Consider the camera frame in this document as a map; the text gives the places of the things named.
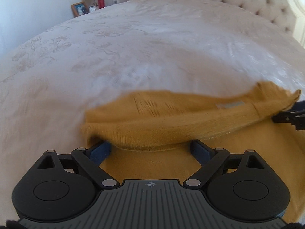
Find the screw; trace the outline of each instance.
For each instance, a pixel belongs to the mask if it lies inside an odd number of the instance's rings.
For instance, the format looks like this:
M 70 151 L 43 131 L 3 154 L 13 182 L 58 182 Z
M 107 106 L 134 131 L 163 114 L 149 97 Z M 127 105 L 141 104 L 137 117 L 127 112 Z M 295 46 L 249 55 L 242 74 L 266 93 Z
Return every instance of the screw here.
M 201 182 L 197 179 L 188 179 L 185 183 L 188 186 L 191 186 L 191 187 L 196 187 L 196 186 L 199 186 L 201 184 Z
M 106 187 L 113 187 L 116 185 L 116 180 L 106 179 L 106 180 L 102 181 L 102 185 L 104 185 Z

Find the wall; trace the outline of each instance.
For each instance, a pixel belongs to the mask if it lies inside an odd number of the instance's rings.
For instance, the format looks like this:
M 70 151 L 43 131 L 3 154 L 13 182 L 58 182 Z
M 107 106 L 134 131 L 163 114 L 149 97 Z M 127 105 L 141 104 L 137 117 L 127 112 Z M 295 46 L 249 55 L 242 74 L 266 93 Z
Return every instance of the wall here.
M 48 28 L 73 18 L 71 4 L 81 1 L 0 0 L 0 57 Z M 109 6 L 113 0 L 105 3 Z

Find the yellow garment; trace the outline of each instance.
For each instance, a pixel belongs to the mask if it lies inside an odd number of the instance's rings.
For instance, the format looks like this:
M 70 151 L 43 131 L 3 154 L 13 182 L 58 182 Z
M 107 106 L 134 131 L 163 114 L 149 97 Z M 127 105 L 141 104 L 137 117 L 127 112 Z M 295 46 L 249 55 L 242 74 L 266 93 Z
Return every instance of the yellow garment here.
M 201 166 L 188 142 L 200 139 L 231 153 L 255 149 L 288 186 L 291 202 L 284 219 L 297 221 L 305 207 L 305 134 L 270 117 L 289 109 L 300 90 L 290 93 L 271 82 L 250 92 L 218 98 L 168 91 L 133 92 L 91 109 L 82 130 L 90 147 L 96 138 L 111 142 L 101 164 L 123 179 L 179 179 L 182 183 Z

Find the gray gripper base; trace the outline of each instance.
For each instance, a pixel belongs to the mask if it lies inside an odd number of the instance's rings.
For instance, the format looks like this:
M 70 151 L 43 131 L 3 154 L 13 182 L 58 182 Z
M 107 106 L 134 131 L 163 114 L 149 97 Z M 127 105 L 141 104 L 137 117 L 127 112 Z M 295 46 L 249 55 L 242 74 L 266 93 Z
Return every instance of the gray gripper base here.
M 118 189 L 104 190 L 80 216 L 57 223 L 21 219 L 28 229 L 278 229 L 276 218 L 244 223 L 215 211 L 198 190 L 185 189 L 177 180 L 126 180 Z

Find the bed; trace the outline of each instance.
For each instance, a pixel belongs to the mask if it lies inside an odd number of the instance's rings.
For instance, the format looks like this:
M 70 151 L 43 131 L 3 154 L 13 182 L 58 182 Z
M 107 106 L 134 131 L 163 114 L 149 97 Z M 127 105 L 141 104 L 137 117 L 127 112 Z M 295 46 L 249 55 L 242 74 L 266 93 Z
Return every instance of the bed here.
M 2 58 L 0 224 L 18 218 L 12 189 L 44 151 L 84 145 L 89 108 L 133 90 L 230 96 L 260 80 L 305 91 L 305 49 L 292 37 L 300 17 L 288 0 L 265 0 L 260 10 L 257 1 L 130 0 Z

